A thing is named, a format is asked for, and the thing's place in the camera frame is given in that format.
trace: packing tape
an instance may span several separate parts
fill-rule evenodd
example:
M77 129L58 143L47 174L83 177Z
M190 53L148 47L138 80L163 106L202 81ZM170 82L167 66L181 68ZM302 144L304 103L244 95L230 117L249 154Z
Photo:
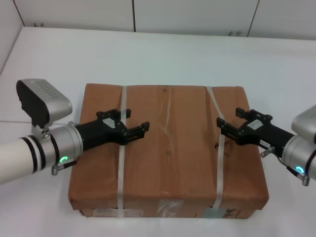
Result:
M216 102L213 90L211 86L206 87L209 95L211 96L215 108L219 114L221 119L224 119L224 115L222 114L221 110L218 107ZM218 152L217 152L217 186L216 186L216 200L213 204L213 208L219 208L219 205L223 199L223 186L224 186L224 146L225 146L225 136L220 134L219 135L219 142L218 142Z
M121 106L120 106L120 120L125 126L126 126L126 95L127 95L127 86L123 86ZM118 156L118 217L124 217L124 211L123 211L124 160L125 160L125 146L119 146L119 156Z

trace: green led light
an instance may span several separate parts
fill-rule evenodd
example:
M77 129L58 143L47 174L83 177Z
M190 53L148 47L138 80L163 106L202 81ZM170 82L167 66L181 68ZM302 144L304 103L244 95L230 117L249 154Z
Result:
M59 160L59 163L62 163L64 161L68 160L68 157L62 157L60 160Z

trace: black band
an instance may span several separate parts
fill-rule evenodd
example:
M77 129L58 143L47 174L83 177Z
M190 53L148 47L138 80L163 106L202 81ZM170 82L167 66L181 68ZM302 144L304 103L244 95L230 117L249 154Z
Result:
M21 139L23 139L23 141L26 142L26 144L28 144L31 154L32 154L32 159L33 159L33 174L37 171L38 169L38 159L36 158L36 152L35 149L33 147L33 144L31 143L31 141L29 139L27 139L26 137L21 137Z
M30 135L29 137L31 137L33 139L33 141L36 143L36 145L39 149L40 160L41 160L41 168L40 169L42 170L46 166L46 156L45 156L43 147L41 146L40 142L38 141L38 139L35 136Z
M55 154L56 154L56 163L55 164L57 164L58 161L59 161L59 149L58 149L56 140L55 140L55 138L53 137L52 134L50 135L50 140L51 140L51 142L52 142L52 144L54 146L54 149L55 149Z
M305 166L305 174L308 176L308 170L310 168L310 165L314 159L314 157L316 156L316 150L313 151L313 153L311 154L311 156L308 158L308 161L306 163L306 166Z

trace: brown box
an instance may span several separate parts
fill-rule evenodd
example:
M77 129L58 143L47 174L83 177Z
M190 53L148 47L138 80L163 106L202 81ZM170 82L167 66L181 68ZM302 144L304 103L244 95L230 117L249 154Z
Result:
M240 126L236 107L249 109L242 87L214 87L225 119ZM81 123L96 112L120 110L122 86L87 84ZM145 138L125 147L125 216L248 218L269 199L258 147L226 138L224 190L216 199L219 116L204 86L128 86L126 126L150 122ZM119 145L88 150L72 169L69 200L90 216L118 216Z

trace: white table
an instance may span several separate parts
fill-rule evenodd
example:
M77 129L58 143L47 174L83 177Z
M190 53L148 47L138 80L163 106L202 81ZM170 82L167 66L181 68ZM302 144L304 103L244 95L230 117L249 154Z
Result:
M315 41L23 28L0 76L0 142L30 133L19 79L46 79L71 100L61 124L79 120L89 82L240 85L290 131L315 104L315 67ZM303 187L272 155L264 168L270 200L247 220L85 218L68 202L70 169L46 169L0 186L0 236L315 236L315 181Z

